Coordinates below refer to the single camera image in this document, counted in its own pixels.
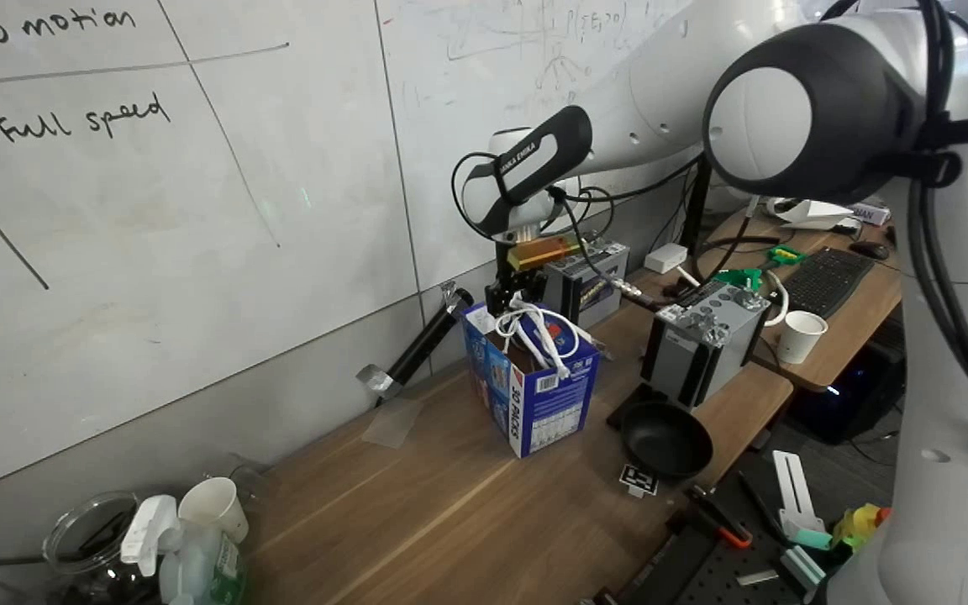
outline white paper cup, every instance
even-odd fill
[[[791,311],[783,320],[783,335],[779,338],[779,361],[800,364],[809,356],[819,337],[827,332],[827,322],[807,311]]]
[[[238,486],[226,477],[214,477],[197,483],[181,499],[177,516],[199,525],[219,528],[235,544],[249,535],[249,520],[238,502]]]

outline floor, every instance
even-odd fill
[[[875,428],[854,437],[854,445],[868,456],[865,457],[854,445],[824,445],[803,433],[796,423],[783,421],[773,430],[771,441],[761,451],[761,456],[771,460],[772,450],[800,455],[810,489],[830,493],[837,498],[837,502],[847,502],[848,506],[853,507],[866,502],[876,506],[891,506],[895,482],[895,467],[892,465],[898,452],[898,439],[881,437],[898,430],[900,426],[902,414],[892,409],[876,423]]]

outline plastic bottle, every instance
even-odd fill
[[[245,593],[245,568],[238,547],[218,528],[181,521],[169,495],[141,503],[122,540],[123,563],[141,574],[159,566],[159,597],[166,605],[239,605]]]

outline black keyboard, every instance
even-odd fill
[[[791,296],[791,310],[809,311],[826,320],[850,298],[872,263],[871,258],[834,248],[811,254],[783,282]]]

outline wooden table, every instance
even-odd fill
[[[743,212],[736,213],[725,223],[722,223],[711,234],[709,240],[734,237],[738,233]],[[750,226],[746,229],[745,234],[748,236],[781,237],[785,241],[791,236],[791,233],[794,233],[794,239],[786,242],[786,245],[807,254],[817,252],[825,246],[846,250],[850,244],[853,244],[853,239],[844,236],[844,234],[833,234],[830,231],[779,229],[780,223],[782,223],[780,219],[758,214],[750,221]],[[882,263],[873,265],[871,271],[865,275],[865,278],[861,279],[857,290],[850,295],[850,298],[844,302],[844,305],[836,313],[831,315],[827,320],[829,330],[821,337],[817,347],[813,348],[802,364],[776,366],[775,356],[772,355],[768,347],[765,347],[764,341],[758,342],[756,352],[754,352],[754,360],[773,371],[777,369],[781,375],[792,380],[796,386],[807,388],[810,391],[823,391],[839,378],[840,372],[850,363],[850,360],[854,359],[857,351],[864,347],[872,333],[876,332],[876,327],[883,323],[884,318],[887,318],[887,315],[891,314],[892,310],[902,300],[902,277],[898,271],[898,256],[894,248],[887,243],[884,233],[885,230],[881,227],[865,225],[864,233],[861,234],[860,238],[887,245],[887,248],[891,250],[891,256],[888,256],[887,260]],[[767,260],[765,246],[758,244],[739,245],[738,251],[730,257],[727,268],[745,269],[764,263]],[[722,248],[704,254],[698,264],[702,274],[707,275],[714,269],[718,262],[722,260],[725,252],[726,248]],[[795,269],[796,267],[780,267],[773,272],[779,276],[779,279],[785,280]],[[672,283],[672,280],[668,281],[662,276],[657,276],[656,282]],[[769,310],[769,313],[775,314],[776,310]],[[782,327],[782,324],[780,324],[764,330],[765,339],[770,342],[773,348],[779,347]]]
[[[604,424],[639,383],[649,326],[648,311],[623,305],[592,330],[615,361],[600,367],[585,429],[526,459],[515,459],[464,367],[406,395],[423,409],[400,449],[361,440],[367,413],[289,457],[245,543],[250,600],[571,605],[618,589],[680,504],[664,489],[626,493],[621,440]],[[696,416],[715,456],[698,481],[714,485],[791,393],[748,364],[708,399]]]

